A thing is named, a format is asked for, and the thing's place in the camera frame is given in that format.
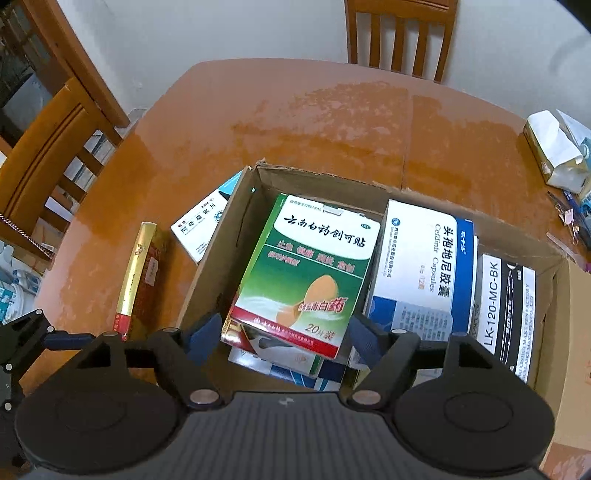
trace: wooden chair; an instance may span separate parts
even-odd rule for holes
[[[400,72],[404,55],[406,20],[418,20],[417,53],[414,59],[413,75],[422,77],[427,51],[429,23],[443,24],[443,42],[435,72],[435,81],[441,82],[443,69],[452,39],[456,20],[457,0],[345,0],[349,63],[357,63],[357,19],[356,13],[371,14],[371,40],[369,43],[369,66],[379,68],[380,15],[396,17],[396,34],[391,69]]]
[[[78,159],[98,175],[103,165],[84,148],[95,133],[102,131],[118,146],[122,138],[76,78],[68,80],[35,118],[0,167],[0,213],[31,235],[39,218],[64,232],[69,222],[45,207],[47,199],[61,187],[77,202],[86,192],[64,172]],[[0,226],[0,236],[15,241],[33,254],[36,249]]]

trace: screw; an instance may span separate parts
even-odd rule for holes
[[[202,388],[201,390],[195,390],[189,395],[189,400],[197,405],[209,405],[219,400],[219,393],[209,390],[208,388]]]
[[[359,405],[375,405],[382,396],[373,390],[359,390],[353,394],[353,401]]]

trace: orange table surface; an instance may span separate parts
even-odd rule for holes
[[[442,85],[312,60],[200,63],[139,121],[88,192],[36,306],[56,329],[99,334],[113,314],[139,224],[164,229],[261,158],[462,204],[545,238],[569,234],[521,133],[525,121]],[[171,235],[158,326],[174,325],[196,266]],[[71,352],[45,352],[30,392]]]

